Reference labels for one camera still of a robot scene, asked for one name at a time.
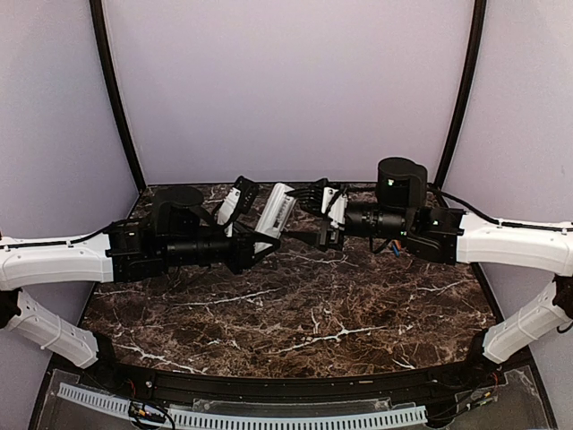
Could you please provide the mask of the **white remote control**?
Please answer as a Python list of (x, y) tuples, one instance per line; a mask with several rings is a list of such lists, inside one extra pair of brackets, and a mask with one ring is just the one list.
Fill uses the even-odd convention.
[(279, 239), (295, 206), (295, 198), (288, 195), (294, 188), (276, 183), (263, 209), (255, 231)]

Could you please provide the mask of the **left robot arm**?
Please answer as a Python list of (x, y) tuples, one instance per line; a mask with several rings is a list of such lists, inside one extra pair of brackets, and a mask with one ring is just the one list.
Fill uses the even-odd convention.
[(122, 219), (86, 236), (1, 239), (1, 326), (86, 369), (108, 391), (126, 383), (110, 340), (48, 311), (29, 285), (58, 282), (133, 282), (182, 266), (223, 263), (234, 274), (250, 269), (280, 242), (238, 222), (252, 207), (257, 185), (233, 187), (210, 213), (198, 189), (174, 185), (152, 198), (150, 213)]

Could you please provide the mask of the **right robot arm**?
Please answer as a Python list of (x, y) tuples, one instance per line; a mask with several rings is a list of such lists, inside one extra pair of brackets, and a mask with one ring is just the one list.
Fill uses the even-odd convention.
[(427, 170), (410, 159), (391, 157), (377, 166), (375, 202), (349, 202), (351, 187), (322, 178), (289, 192), (303, 211), (323, 220), (321, 232), (296, 238), (326, 250), (342, 246), (345, 237), (397, 241), (428, 262), (490, 262), (553, 273), (542, 292), (515, 314), (475, 337), (458, 382), (478, 387), (492, 366), (547, 332), (572, 320), (572, 225), (494, 219), (463, 202), (460, 208), (430, 207)]

